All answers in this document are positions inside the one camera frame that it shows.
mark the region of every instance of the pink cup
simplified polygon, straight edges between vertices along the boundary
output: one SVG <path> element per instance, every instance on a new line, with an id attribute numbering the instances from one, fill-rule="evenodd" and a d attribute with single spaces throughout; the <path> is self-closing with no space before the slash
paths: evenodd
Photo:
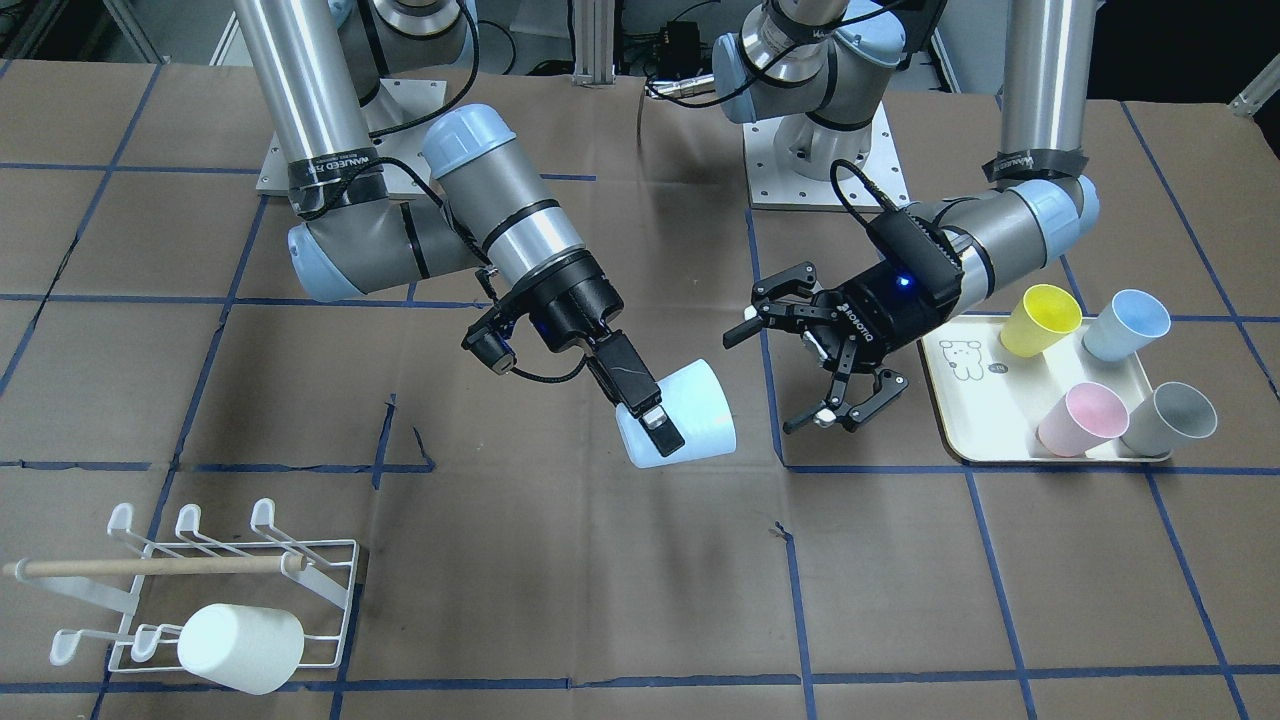
<path id="1" fill-rule="evenodd" d="M 1083 455 L 1129 429 L 1129 410 L 1120 396 L 1098 383 L 1066 391 L 1036 428 L 1036 437 L 1059 457 Z"/>

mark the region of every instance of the cup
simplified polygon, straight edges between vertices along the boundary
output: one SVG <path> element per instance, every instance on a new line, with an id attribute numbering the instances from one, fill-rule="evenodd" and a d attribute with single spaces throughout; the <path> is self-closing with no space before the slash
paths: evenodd
<path id="1" fill-rule="evenodd" d="M 1019 357 L 1034 357 L 1080 327 L 1080 305 L 1070 292 L 1033 284 L 1000 329 L 1000 343 Z"/>
<path id="2" fill-rule="evenodd" d="M 685 438 L 685 445 L 667 457 L 658 455 L 658 448 L 645 434 L 640 420 L 632 418 L 623 405 L 618 405 L 614 409 L 618 432 L 622 433 L 627 457 L 636 468 L 701 460 L 737 450 L 728 400 L 716 379 L 716 372 L 705 360 L 694 360 L 658 380 L 658 389 L 662 391 L 662 407 Z"/>
<path id="3" fill-rule="evenodd" d="M 1217 429 L 1217 411 L 1204 393 L 1187 383 L 1164 383 L 1129 416 L 1120 442 L 1138 455 L 1166 455 Z"/>
<path id="4" fill-rule="evenodd" d="M 1075 457 L 1129 429 L 1124 401 L 1107 386 L 1079 383 L 1066 391 L 1036 428 L 1036 437 L 1059 457 Z"/>
<path id="5" fill-rule="evenodd" d="M 1098 319 L 1085 331 L 1083 345 L 1098 360 L 1124 360 L 1171 327 L 1169 310 L 1140 290 L 1115 293 Z"/>
<path id="6" fill-rule="evenodd" d="M 302 643 L 302 623 L 292 612 L 206 605 L 178 634 L 178 662 L 206 680 L 248 694 L 266 694 L 298 669 Z"/>

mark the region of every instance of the yellow cup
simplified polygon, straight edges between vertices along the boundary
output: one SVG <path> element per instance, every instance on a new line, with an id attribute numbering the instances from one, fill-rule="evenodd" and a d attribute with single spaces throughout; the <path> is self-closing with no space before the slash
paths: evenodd
<path id="1" fill-rule="evenodd" d="M 1034 284 L 1000 329 L 1000 343 L 1019 357 L 1034 357 L 1074 333 L 1080 320 L 1080 305 L 1070 292 L 1052 284 Z"/>

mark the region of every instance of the white cup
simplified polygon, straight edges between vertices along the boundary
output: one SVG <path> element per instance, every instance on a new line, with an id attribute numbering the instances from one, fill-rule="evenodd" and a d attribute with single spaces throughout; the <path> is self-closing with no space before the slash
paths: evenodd
<path id="1" fill-rule="evenodd" d="M 1098 383 L 1079 383 L 1066 391 L 1036 428 L 1036 437 L 1059 457 L 1075 457 L 1129 427 L 1129 411 L 1111 388 Z"/>
<path id="2" fill-rule="evenodd" d="M 1134 409 L 1120 441 L 1139 455 L 1156 457 L 1217 430 L 1217 411 L 1204 393 L 1187 383 L 1164 383 Z"/>
<path id="3" fill-rule="evenodd" d="M 206 680 L 248 694 L 266 694 L 298 669 L 302 643 L 302 623 L 292 612 L 206 605 L 178 634 L 178 662 Z"/>
<path id="4" fill-rule="evenodd" d="M 1098 360 L 1114 363 L 1165 337 L 1171 324 L 1169 310 L 1158 300 L 1140 290 L 1121 290 L 1093 320 L 1082 342 Z"/>
<path id="5" fill-rule="evenodd" d="M 658 380 L 662 407 L 685 438 L 685 445 L 667 457 L 658 454 L 653 441 L 645 434 L 640 420 L 627 413 L 623 405 L 614 409 L 622 445 L 636 468 L 657 468 L 675 462 L 701 460 L 727 455 L 737 450 L 733 415 L 716 372 L 705 360 L 698 359 Z"/>

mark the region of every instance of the wooden dowel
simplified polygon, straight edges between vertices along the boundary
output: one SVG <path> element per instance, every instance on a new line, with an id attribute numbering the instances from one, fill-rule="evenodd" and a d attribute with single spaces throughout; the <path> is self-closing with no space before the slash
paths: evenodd
<path id="1" fill-rule="evenodd" d="M 289 553 L 284 568 L 301 571 L 306 559 Z M 4 575 L 17 577 L 17 562 L 4 566 Z M 32 560 L 22 569 L 27 578 L 76 578 L 92 575 L 210 575 L 279 573 L 279 555 L 252 557 L 156 557 L 151 560 Z"/>

